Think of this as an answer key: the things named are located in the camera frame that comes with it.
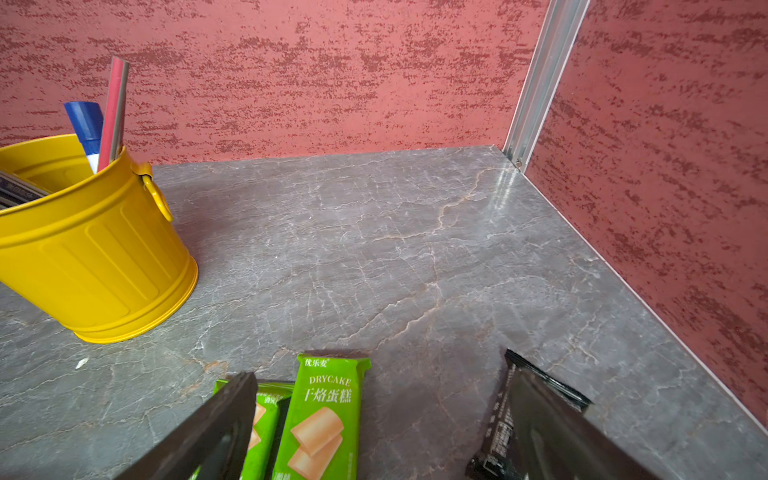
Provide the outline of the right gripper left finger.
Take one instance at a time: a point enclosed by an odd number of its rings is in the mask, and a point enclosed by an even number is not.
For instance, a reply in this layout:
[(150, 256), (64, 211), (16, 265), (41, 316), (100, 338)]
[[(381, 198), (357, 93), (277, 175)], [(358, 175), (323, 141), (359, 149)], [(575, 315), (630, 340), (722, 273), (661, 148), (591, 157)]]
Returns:
[(253, 427), (258, 382), (241, 372), (120, 479), (237, 479)]

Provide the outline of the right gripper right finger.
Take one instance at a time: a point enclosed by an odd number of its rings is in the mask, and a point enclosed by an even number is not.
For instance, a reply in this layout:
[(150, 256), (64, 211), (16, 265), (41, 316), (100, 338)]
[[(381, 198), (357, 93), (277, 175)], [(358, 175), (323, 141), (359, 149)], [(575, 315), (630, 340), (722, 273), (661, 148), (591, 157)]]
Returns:
[(529, 370), (514, 374), (511, 411), (531, 479), (654, 479)]

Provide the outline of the green cookie packet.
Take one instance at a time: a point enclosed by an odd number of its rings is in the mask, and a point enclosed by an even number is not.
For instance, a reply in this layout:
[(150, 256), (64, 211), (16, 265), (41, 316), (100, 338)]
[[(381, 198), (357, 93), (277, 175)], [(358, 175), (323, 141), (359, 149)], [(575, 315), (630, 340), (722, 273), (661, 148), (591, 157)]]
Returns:
[(302, 353), (273, 479), (352, 480), (358, 473), (369, 358)]
[(271, 478), (293, 390), (294, 384), (290, 382), (259, 384), (252, 434), (240, 479)]

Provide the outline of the black cookie packet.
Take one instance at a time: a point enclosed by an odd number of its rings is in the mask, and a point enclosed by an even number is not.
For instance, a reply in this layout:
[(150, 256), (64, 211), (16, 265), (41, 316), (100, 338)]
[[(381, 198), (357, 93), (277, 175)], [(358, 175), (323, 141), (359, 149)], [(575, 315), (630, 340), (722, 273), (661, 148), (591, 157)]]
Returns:
[(480, 449), (468, 462), (465, 475), (469, 479), (528, 479), (523, 465), (521, 449), (515, 437), (516, 429), (511, 413), (509, 387), (513, 375), (530, 370), (561, 397), (571, 408), (584, 414), (592, 400), (558, 380), (511, 349), (505, 352), (507, 372), (493, 399), (490, 420)]

